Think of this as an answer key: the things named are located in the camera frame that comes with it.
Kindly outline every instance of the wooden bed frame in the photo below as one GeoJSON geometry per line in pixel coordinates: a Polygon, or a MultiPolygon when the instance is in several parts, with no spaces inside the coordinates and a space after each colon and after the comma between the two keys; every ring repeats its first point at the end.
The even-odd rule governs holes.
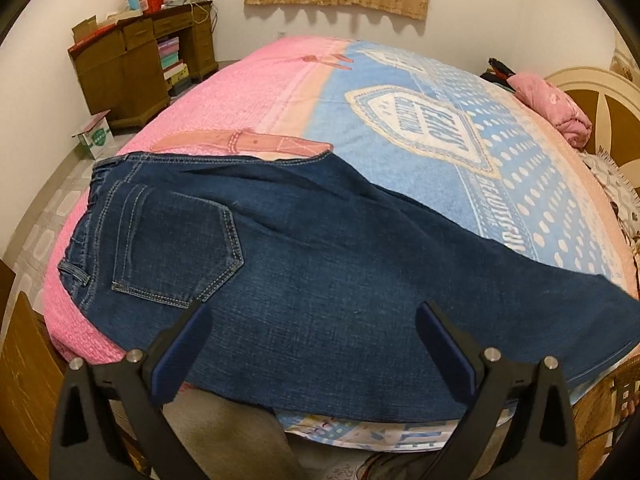
{"type": "MultiPolygon", "coordinates": [[[[579,66],[546,78],[567,92],[593,123],[586,151],[602,149],[640,192],[640,88],[600,68],[579,66]]],[[[632,358],[600,381],[574,406],[580,449],[580,480],[591,478],[609,450],[611,433],[594,436],[619,423],[627,399],[640,380],[640,357],[632,358]]]]}
{"type": "MultiPolygon", "coordinates": [[[[587,67],[562,70],[547,79],[567,91],[593,121],[595,133],[587,151],[607,150],[640,190],[640,89],[614,73],[587,67]]],[[[14,279],[0,262],[0,319],[14,279]]],[[[43,322],[20,293],[0,353],[0,471],[13,467],[11,478],[49,479],[50,432],[65,367],[43,322]]],[[[610,433],[594,437],[617,424],[625,393],[633,397],[637,380],[640,356],[609,374],[574,406],[580,480],[591,478],[602,462],[610,433]]],[[[136,465],[145,470],[135,441],[122,434],[136,465]]]]}

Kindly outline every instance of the pink pillow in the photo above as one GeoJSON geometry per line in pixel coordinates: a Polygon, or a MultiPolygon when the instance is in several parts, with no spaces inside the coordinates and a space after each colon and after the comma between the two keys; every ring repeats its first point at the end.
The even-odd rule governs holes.
{"type": "Polygon", "coordinates": [[[507,81],[516,97],[549,121],[570,145],[579,150],[587,145],[593,125],[565,92],[535,74],[519,73],[507,81]]]}

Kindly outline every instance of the metal screw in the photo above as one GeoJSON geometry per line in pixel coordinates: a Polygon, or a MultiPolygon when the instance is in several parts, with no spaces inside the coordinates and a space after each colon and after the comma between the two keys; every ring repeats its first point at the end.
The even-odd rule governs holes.
{"type": "Polygon", "coordinates": [[[81,357],[74,357],[69,362],[69,368],[71,368],[72,370],[79,370],[80,368],[82,368],[83,364],[84,359],[82,359],[81,357]]]}
{"type": "Polygon", "coordinates": [[[558,368],[558,359],[553,357],[552,355],[548,355],[545,357],[545,366],[549,368],[549,370],[555,370],[558,368]]]}
{"type": "Polygon", "coordinates": [[[144,355],[145,353],[140,348],[134,348],[127,352],[127,361],[130,363],[137,363],[144,357],[144,355]]]}
{"type": "Polygon", "coordinates": [[[484,350],[484,357],[487,361],[491,361],[492,363],[498,362],[502,359],[502,354],[497,348],[489,347],[484,350]]]}

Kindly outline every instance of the blue gripper pad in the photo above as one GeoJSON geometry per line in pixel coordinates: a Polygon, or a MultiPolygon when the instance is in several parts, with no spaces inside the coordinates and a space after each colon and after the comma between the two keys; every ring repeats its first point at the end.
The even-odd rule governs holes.
{"type": "MultiPolygon", "coordinates": [[[[440,310],[436,314],[434,309],[437,307],[427,303],[418,307],[415,313],[418,336],[447,383],[451,396],[457,402],[470,406],[475,399],[479,378],[465,351],[459,346],[462,341],[458,338],[464,338],[467,334],[457,330],[440,310]]],[[[473,352],[476,351],[473,342],[465,342],[473,352]]]]}
{"type": "Polygon", "coordinates": [[[148,359],[152,369],[147,386],[153,405],[159,407],[174,400],[212,327],[210,307],[194,302],[171,329],[156,338],[148,359]]]}

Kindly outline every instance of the desk drawer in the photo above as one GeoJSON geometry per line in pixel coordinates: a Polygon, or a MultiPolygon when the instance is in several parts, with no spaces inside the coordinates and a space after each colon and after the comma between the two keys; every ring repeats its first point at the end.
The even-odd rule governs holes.
{"type": "Polygon", "coordinates": [[[212,50],[213,49],[213,38],[211,35],[207,36],[196,36],[193,40],[193,44],[197,50],[212,50]]]}
{"type": "Polygon", "coordinates": [[[137,46],[155,40],[154,22],[152,20],[141,20],[131,23],[131,25],[127,25],[122,29],[122,33],[124,34],[127,50],[133,50],[137,46]]]}
{"type": "Polygon", "coordinates": [[[195,38],[211,37],[211,22],[193,23],[193,35],[195,38]]]}
{"type": "Polygon", "coordinates": [[[156,38],[161,38],[177,30],[191,27],[191,23],[193,23],[191,12],[183,12],[175,16],[169,16],[168,18],[154,20],[154,33],[156,38]]]}
{"type": "Polygon", "coordinates": [[[199,50],[196,53],[196,58],[198,59],[198,67],[200,70],[216,62],[216,56],[213,54],[212,48],[199,50]]]}

